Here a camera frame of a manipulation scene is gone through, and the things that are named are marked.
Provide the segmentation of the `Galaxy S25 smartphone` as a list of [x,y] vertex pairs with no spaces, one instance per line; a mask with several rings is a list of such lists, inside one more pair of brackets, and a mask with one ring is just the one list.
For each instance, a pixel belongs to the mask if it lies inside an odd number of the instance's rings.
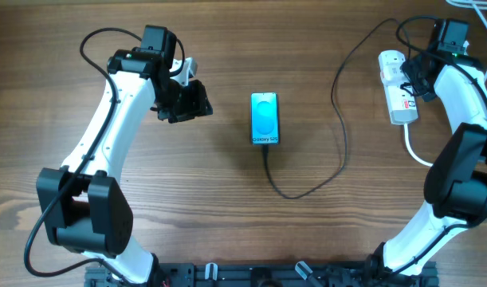
[[250,142],[254,145],[279,144],[280,121],[275,92],[255,92],[250,96]]

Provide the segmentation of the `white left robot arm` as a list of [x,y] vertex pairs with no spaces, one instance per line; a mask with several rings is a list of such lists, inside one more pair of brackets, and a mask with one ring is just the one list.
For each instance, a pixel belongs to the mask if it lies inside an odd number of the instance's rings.
[[104,95],[78,145],[58,169],[45,168],[36,189],[49,242],[96,263],[117,286],[168,286],[158,258],[133,237],[133,213],[120,177],[135,134],[152,111],[171,124],[213,112],[195,77],[196,62],[175,60],[182,42],[146,26],[139,46],[120,49],[101,69]]

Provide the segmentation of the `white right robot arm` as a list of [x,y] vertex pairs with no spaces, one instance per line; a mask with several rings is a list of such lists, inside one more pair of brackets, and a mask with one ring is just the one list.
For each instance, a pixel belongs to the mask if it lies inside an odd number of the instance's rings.
[[432,17],[427,48],[403,72],[424,100],[442,101],[453,135],[430,166],[424,202],[383,245],[381,280],[416,276],[450,239],[487,219],[487,90],[478,59],[466,53],[468,22]]

